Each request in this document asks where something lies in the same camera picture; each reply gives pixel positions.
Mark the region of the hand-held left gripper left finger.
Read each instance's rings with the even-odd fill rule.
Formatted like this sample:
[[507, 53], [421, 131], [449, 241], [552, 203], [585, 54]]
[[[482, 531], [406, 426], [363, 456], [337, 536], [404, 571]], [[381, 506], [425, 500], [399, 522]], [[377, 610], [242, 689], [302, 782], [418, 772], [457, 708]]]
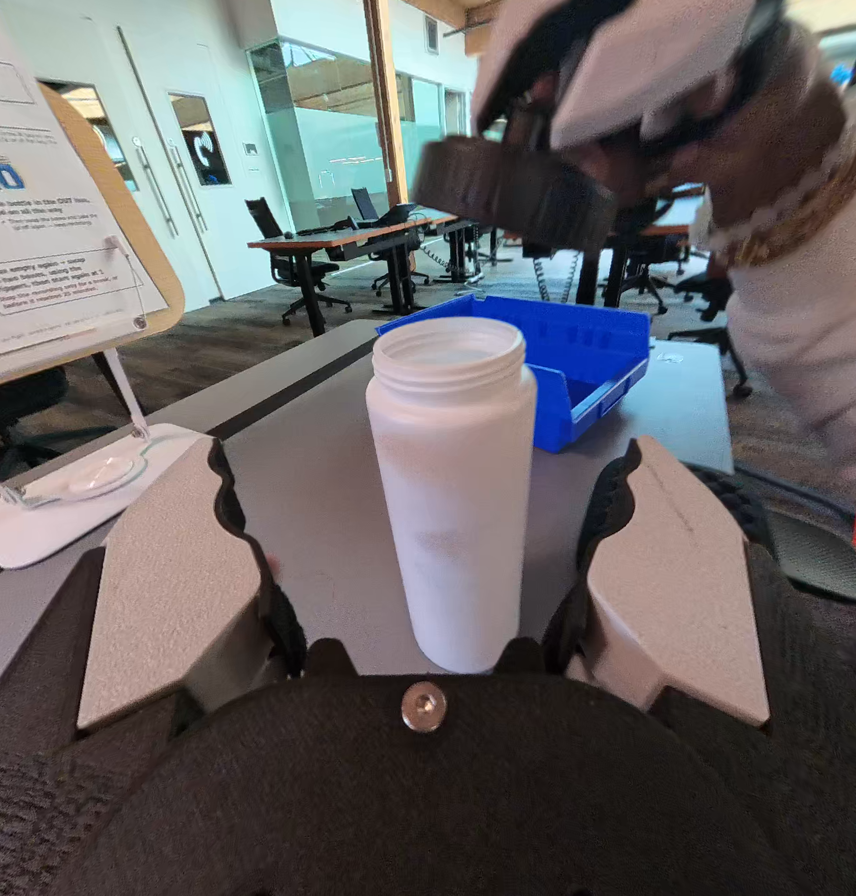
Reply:
[[202, 438], [120, 516], [105, 542], [77, 727], [94, 730], [170, 693], [205, 712], [299, 677], [307, 643], [246, 531], [218, 440]]

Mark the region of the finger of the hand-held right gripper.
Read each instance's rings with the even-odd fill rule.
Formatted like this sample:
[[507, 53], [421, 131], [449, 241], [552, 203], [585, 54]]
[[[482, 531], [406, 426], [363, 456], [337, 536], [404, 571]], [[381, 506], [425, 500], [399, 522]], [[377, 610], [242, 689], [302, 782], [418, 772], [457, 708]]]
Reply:
[[620, 132], [711, 80], [742, 47], [756, 5], [641, 1], [607, 19], [562, 65], [550, 147]]
[[471, 129], [483, 133], [541, 76], [557, 70], [571, 46], [568, 1], [503, 2], [490, 25], [471, 102]]

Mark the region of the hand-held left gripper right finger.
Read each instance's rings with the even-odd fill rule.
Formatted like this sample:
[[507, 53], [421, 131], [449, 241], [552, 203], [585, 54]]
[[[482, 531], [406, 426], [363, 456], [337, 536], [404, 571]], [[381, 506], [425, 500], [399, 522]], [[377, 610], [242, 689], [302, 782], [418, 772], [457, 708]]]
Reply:
[[761, 727], [771, 716], [747, 538], [649, 435], [593, 487], [577, 580], [543, 636], [546, 668], [640, 711], [667, 692]]

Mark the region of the white plastic bottle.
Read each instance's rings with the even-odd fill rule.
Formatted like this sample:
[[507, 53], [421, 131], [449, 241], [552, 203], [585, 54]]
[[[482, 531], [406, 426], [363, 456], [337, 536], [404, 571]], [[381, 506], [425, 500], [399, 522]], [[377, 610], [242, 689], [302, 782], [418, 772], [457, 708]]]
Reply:
[[537, 384], [523, 333], [433, 318], [375, 342], [369, 426], [411, 628], [436, 666], [489, 671], [520, 628]]

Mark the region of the blue plastic bin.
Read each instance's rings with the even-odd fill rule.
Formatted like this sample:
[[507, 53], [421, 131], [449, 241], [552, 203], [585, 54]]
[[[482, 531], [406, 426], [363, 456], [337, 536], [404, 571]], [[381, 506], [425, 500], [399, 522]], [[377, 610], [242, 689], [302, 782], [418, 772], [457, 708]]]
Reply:
[[639, 312], [513, 297], [449, 299], [379, 325], [487, 318], [520, 330], [537, 384], [534, 446], [559, 454], [603, 420], [646, 374], [650, 321]]

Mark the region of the person's right hand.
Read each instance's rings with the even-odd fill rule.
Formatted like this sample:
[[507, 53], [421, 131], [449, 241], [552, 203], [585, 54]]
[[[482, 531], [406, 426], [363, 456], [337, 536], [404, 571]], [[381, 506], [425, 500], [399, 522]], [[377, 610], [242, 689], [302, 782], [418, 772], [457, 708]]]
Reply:
[[715, 227], [728, 229], [772, 206], [819, 168], [845, 120], [817, 42], [788, 21], [761, 92], [706, 139], [656, 159], [642, 157], [626, 136], [580, 145], [569, 156], [622, 208], [680, 185], [704, 185]]

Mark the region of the wooden desk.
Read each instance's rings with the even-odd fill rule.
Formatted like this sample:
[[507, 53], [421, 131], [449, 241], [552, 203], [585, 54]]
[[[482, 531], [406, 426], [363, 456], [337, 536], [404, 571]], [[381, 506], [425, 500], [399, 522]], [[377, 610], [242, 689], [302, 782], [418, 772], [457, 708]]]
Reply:
[[410, 219], [392, 226], [333, 230], [318, 234], [263, 239], [250, 242], [251, 249], [292, 259], [298, 275], [299, 292], [310, 330], [318, 337], [325, 333], [325, 321], [320, 308], [320, 297], [312, 272], [311, 258], [316, 252], [333, 251], [344, 262], [374, 253], [388, 252], [389, 288], [391, 303], [378, 309], [380, 315], [406, 316], [415, 311], [410, 264], [404, 252], [407, 236], [413, 230], [438, 228], [444, 225], [468, 225], [465, 218], [449, 213], [434, 213], [426, 218]]
[[593, 306], [601, 292], [605, 308], [618, 308], [622, 294], [631, 288], [650, 292], [664, 313], [664, 305], [651, 280], [650, 268], [655, 257], [674, 255], [681, 258], [690, 247], [689, 227], [702, 204], [704, 186], [680, 185], [659, 198], [654, 217], [643, 230], [618, 234], [612, 232], [601, 250], [581, 257], [576, 304]]

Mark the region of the black office chair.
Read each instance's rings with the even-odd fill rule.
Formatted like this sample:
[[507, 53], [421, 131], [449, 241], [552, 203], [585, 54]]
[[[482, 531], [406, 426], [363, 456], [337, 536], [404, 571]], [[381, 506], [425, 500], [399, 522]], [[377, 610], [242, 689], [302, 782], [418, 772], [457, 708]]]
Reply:
[[[276, 241], [279, 238], [290, 239], [293, 234], [291, 231], [284, 231], [278, 225], [272, 210], [270, 209], [265, 197], [255, 200], [247, 200], [245, 202], [251, 218], [257, 225], [264, 241]], [[289, 327], [292, 318], [299, 312], [309, 313], [310, 306], [308, 299], [303, 290], [303, 284], [300, 278], [302, 267], [299, 262], [306, 260], [306, 269], [309, 272], [309, 283], [312, 287], [310, 294], [313, 299], [313, 305], [322, 304], [327, 308], [340, 307], [343, 308], [347, 315], [353, 313], [353, 306], [346, 300], [341, 300], [325, 295], [327, 289], [325, 279], [332, 273], [338, 273], [340, 268], [335, 263], [315, 263], [312, 256], [307, 255], [288, 255], [270, 250], [269, 255], [269, 272], [273, 282], [279, 286], [295, 287], [299, 291], [299, 297], [294, 300], [281, 315], [281, 323], [284, 327]]]
[[732, 387], [732, 395], [736, 399], [747, 399], [753, 393], [748, 381], [745, 364], [741, 360], [733, 344], [726, 324], [712, 326], [715, 318], [724, 314], [728, 301], [733, 293], [729, 276], [714, 254], [709, 256], [704, 273], [686, 277], [673, 285], [673, 291], [683, 294], [685, 299], [701, 297], [706, 308], [700, 312], [700, 320], [709, 326], [693, 330], [673, 330], [666, 339], [668, 342], [694, 342], [715, 347], [721, 357], [727, 357], [737, 374], [738, 380]]
[[[415, 204], [397, 203], [394, 206], [390, 207], [386, 213], [378, 217], [376, 208], [373, 204], [367, 188], [353, 188], [352, 196], [360, 214], [361, 225], [366, 229], [393, 226], [399, 223], [406, 222], [410, 219], [411, 214], [415, 209]], [[407, 231], [405, 246], [408, 252], [410, 252], [411, 256], [414, 252], [417, 252], [422, 247], [422, 241], [423, 234], [421, 229], [413, 228]], [[372, 262], [387, 262], [389, 259], [389, 253], [387, 251], [377, 253], [372, 252], [369, 254], [368, 258]], [[412, 258], [410, 258], [410, 275], [413, 283], [416, 278], [421, 278], [423, 279], [425, 286], [431, 285], [430, 276], [425, 273], [419, 272], [414, 267], [414, 261], [412, 260]], [[375, 292], [376, 297], [381, 296], [381, 290], [383, 286], [387, 285], [388, 283], [389, 273], [386, 273], [373, 281], [373, 283], [371, 284], [371, 289]]]

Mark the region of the white door with window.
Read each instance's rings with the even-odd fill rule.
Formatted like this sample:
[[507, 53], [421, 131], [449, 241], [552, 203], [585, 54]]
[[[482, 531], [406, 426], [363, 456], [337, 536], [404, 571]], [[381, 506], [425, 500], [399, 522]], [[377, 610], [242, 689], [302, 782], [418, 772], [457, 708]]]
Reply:
[[103, 29], [89, 15], [52, 7], [13, 13], [10, 27], [39, 85], [55, 97], [53, 111], [66, 116], [70, 140], [78, 140], [77, 153], [165, 303], [146, 311], [146, 329], [123, 346], [172, 329], [186, 309], [182, 266], [175, 265], [186, 261], [174, 246], [181, 232]]
[[152, 167], [171, 209], [186, 308], [252, 293], [260, 288], [247, 246], [254, 228], [210, 49], [165, 27], [124, 23], [117, 31], [153, 126]]

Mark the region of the wooden instruction board stand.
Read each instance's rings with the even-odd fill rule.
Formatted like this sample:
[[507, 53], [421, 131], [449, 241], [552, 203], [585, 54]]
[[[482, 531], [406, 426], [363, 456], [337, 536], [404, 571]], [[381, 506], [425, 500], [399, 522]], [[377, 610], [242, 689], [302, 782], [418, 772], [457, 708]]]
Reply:
[[205, 436], [149, 424], [118, 348], [165, 308], [101, 189], [0, 24], [0, 385], [95, 353], [131, 434], [26, 487], [0, 476], [0, 568], [33, 566], [134, 503]]

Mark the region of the wooden support post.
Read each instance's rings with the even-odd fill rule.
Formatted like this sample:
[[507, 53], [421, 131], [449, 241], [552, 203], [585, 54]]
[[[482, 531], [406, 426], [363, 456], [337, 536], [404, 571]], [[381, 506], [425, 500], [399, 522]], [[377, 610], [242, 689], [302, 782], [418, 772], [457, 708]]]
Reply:
[[408, 203], [408, 185], [404, 162], [404, 142], [393, 58], [388, 1], [363, 1], [369, 64], [377, 112], [380, 144], [387, 194], [391, 207]]

